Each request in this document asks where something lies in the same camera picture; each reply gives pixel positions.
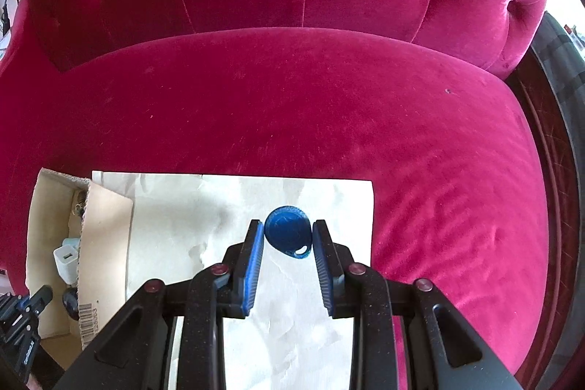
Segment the black round-top bottle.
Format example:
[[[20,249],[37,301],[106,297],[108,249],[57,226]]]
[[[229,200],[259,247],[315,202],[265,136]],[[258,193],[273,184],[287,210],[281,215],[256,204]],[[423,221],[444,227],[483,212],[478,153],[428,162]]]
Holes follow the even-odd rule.
[[[61,297],[61,303],[63,303],[68,317],[70,317],[71,320],[78,321],[78,288],[67,287],[67,289],[64,290],[63,296]]]

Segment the white charger plug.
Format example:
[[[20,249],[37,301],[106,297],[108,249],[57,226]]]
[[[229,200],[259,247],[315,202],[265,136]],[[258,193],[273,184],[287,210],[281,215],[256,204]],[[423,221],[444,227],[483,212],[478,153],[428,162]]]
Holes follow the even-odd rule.
[[[78,282],[78,259],[78,249],[68,243],[53,251],[57,275],[67,286],[75,286]]]

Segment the light blue cosmetic tube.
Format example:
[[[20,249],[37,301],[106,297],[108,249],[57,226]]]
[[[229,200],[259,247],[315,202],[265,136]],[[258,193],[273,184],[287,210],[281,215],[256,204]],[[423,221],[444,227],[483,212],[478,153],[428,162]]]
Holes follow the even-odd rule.
[[[62,246],[70,246],[75,250],[79,249],[80,238],[66,238],[63,240]]]

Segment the cardboard box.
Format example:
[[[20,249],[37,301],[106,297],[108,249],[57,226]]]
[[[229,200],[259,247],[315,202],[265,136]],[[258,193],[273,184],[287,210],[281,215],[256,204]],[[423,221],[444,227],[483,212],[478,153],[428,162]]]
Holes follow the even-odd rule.
[[[42,338],[72,336],[85,348],[126,302],[133,202],[87,178],[43,168],[28,220],[26,286],[53,301]]]

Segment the blue key fob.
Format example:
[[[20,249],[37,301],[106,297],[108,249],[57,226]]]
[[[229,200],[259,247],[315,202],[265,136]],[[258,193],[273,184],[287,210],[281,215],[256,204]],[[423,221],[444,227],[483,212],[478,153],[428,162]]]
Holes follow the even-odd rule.
[[[264,222],[268,243],[289,257],[303,259],[312,250],[312,223],[298,207],[274,209]]]

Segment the metal key bunch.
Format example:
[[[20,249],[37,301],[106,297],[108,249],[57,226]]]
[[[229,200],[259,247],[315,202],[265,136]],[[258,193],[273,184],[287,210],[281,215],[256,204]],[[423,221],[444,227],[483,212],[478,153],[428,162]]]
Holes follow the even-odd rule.
[[[83,220],[86,210],[88,191],[78,189],[73,193],[71,214]]]

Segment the red velvet tufted sofa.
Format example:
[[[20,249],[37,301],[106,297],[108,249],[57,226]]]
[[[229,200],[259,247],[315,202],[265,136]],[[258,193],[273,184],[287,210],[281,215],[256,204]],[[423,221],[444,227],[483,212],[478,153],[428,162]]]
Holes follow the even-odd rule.
[[[433,280],[517,371],[543,304],[539,154],[506,78],[546,0],[17,0],[1,62],[1,267],[37,175],[369,180],[372,263]]]

